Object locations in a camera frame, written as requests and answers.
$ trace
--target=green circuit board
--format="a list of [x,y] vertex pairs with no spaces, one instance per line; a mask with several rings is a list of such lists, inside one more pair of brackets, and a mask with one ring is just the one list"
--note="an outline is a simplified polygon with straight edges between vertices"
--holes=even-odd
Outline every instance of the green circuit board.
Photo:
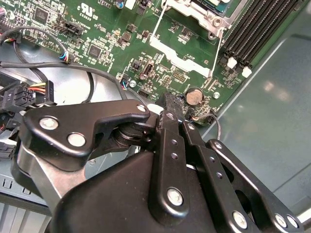
[[[237,19],[247,9],[248,1]],[[230,16],[240,0],[232,0],[226,10]],[[165,55],[149,45],[151,33],[161,14],[161,1],[152,1],[143,15],[137,14],[138,1],[134,9],[126,7],[118,9],[114,0],[1,0],[0,6],[6,9],[5,22],[12,25],[32,25],[51,32],[68,48],[74,61],[85,66],[95,67],[111,73],[120,81],[124,75],[135,80],[133,88],[137,92],[143,91],[151,100],[157,100],[166,90],[181,96],[190,87],[198,87],[203,91],[204,101],[193,107],[195,115],[200,116],[220,108],[235,93],[245,81],[245,77],[237,72],[217,65],[212,77],[204,77],[196,71],[185,72],[172,65]],[[296,12],[287,17],[265,46],[269,48],[287,25],[292,21]],[[55,25],[59,20],[66,20],[84,28],[81,35],[64,33]],[[207,30],[192,17],[186,17],[174,9],[165,12],[159,24],[156,37],[165,45],[174,49],[179,58],[191,59],[202,67],[212,69],[218,39],[209,40]],[[230,30],[225,31],[225,38]],[[28,39],[41,46],[55,51],[58,56],[62,51],[59,46],[42,33],[24,31]],[[133,69],[133,62],[141,66]],[[154,67],[150,75],[142,80],[140,73],[152,61]],[[184,112],[189,105],[184,102]]]

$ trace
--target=capacitor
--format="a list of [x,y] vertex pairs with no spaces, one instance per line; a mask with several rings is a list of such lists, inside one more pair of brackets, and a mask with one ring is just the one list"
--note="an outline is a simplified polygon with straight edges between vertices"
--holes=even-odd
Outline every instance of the capacitor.
[[204,100],[203,91],[198,87],[191,87],[185,93],[187,104],[196,106],[201,104]]
[[121,2],[117,1],[117,2],[116,2],[116,7],[117,7],[118,9],[122,9],[122,8],[124,7],[124,2],[123,2],[123,1],[121,1]]
[[3,17],[6,15],[6,9],[4,7],[0,7],[0,17]]

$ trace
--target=motherboard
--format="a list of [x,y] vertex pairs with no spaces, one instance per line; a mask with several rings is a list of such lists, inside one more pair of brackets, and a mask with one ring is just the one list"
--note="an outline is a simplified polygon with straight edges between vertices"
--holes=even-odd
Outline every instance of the motherboard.
[[[0,0],[0,32],[44,29],[72,62],[109,72],[150,100],[169,91],[186,119],[206,125],[205,115],[219,112],[306,2]],[[36,30],[15,37],[62,52]]]

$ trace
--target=metal screw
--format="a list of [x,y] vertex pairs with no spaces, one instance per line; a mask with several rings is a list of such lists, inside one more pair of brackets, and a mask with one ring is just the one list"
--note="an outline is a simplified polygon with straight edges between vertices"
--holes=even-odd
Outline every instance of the metal screw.
[[138,110],[142,111],[142,112],[146,112],[146,108],[144,105],[137,105]]
[[220,97],[220,93],[219,92],[215,92],[214,94],[213,94],[213,98],[214,99],[218,99]]
[[222,145],[220,145],[220,143],[219,143],[219,142],[215,142],[215,146],[216,146],[218,149],[222,149],[222,148],[223,148],[223,146],[222,146]]
[[213,20],[213,24],[215,27],[219,27],[222,23],[222,20],[220,18],[216,18]]
[[183,197],[177,189],[170,188],[167,190],[167,197],[173,205],[179,206],[183,203]]
[[239,227],[241,227],[242,229],[247,228],[246,219],[244,218],[244,216],[240,212],[234,211],[232,215],[233,215],[235,222],[237,223],[237,225]]
[[129,83],[129,86],[130,86],[131,88],[136,87],[136,85],[137,85],[137,83],[136,83],[135,80],[131,80],[130,83]]
[[194,126],[192,124],[188,123],[188,127],[189,129],[194,130]]
[[83,135],[79,133],[70,134],[67,140],[71,145],[75,147],[81,147],[86,143],[86,139],[83,137]]
[[281,227],[284,227],[284,228],[287,227],[287,224],[281,215],[276,214],[276,220],[281,225]]
[[296,222],[296,220],[290,216],[290,215],[287,215],[287,219],[289,220],[289,222],[295,227],[295,228],[298,228],[298,224]]
[[167,113],[166,116],[171,119],[171,120],[174,120],[174,116],[172,113]]
[[57,120],[50,117],[42,118],[39,121],[39,124],[43,129],[46,130],[55,130],[58,127]]

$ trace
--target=colored wires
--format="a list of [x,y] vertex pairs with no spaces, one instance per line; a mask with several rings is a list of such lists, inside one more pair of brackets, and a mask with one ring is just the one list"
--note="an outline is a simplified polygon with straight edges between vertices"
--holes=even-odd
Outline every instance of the colored wires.
[[68,51],[64,51],[63,55],[58,57],[60,60],[64,61],[64,62],[68,62],[69,60],[69,52]]
[[125,83],[125,82],[122,82],[122,83],[121,83],[121,87],[122,87],[123,90],[127,90],[127,87],[126,87],[126,83]]
[[45,95],[45,83],[36,83],[34,85],[31,85],[28,87],[28,90],[32,90],[36,93],[40,93],[42,95]]

